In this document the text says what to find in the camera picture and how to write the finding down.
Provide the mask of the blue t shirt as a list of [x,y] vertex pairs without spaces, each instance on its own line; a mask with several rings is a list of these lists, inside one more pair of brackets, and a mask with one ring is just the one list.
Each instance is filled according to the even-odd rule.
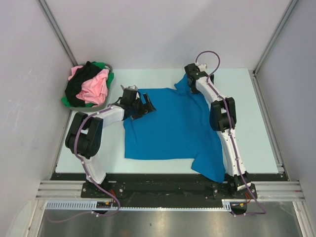
[[184,76],[171,88],[140,89],[155,107],[141,118],[127,118],[126,158],[138,160],[193,159],[192,170],[221,183],[225,168],[220,138],[209,124],[209,106],[193,94]]

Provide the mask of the grey laundry basket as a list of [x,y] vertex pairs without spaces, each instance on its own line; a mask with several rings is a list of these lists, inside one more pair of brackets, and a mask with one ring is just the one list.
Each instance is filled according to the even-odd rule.
[[[107,64],[107,63],[103,63],[103,62],[96,62],[96,63],[101,63],[101,66],[105,66],[106,69],[109,69],[110,72],[113,72],[113,68],[110,64]],[[88,112],[88,113],[91,113],[91,112],[95,112],[95,111],[98,111],[98,110],[102,110],[105,108],[106,106],[106,100],[105,102],[101,105],[101,106],[96,106],[96,107],[91,107],[91,108],[77,108],[77,107],[66,107],[68,109],[70,109],[71,111],[76,111],[76,112]]]

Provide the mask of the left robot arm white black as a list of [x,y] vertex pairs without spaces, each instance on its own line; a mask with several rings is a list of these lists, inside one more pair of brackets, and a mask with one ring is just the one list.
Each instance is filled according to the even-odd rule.
[[98,197],[106,196],[109,191],[109,185],[103,182],[106,171],[97,155],[101,147],[103,129],[128,118],[139,119],[155,110],[148,94],[141,93],[136,86],[131,86],[123,89],[122,96],[104,109],[90,115],[84,112],[75,114],[65,146],[80,160],[87,180],[93,183],[91,190]]

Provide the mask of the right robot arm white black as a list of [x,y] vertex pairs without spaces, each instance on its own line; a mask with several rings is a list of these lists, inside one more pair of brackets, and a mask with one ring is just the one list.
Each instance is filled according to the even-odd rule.
[[243,164],[236,139],[236,105],[232,97],[226,97],[215,87],[214,75],[208,75],[206,64],[191,63],[184,67],[188,85],[193,93],[201,93],[210,104],[209,122],[216,131],[225,154],[224,166],[229,176],[228,193],[233,198],[245,192],[253,196],[248,172]]

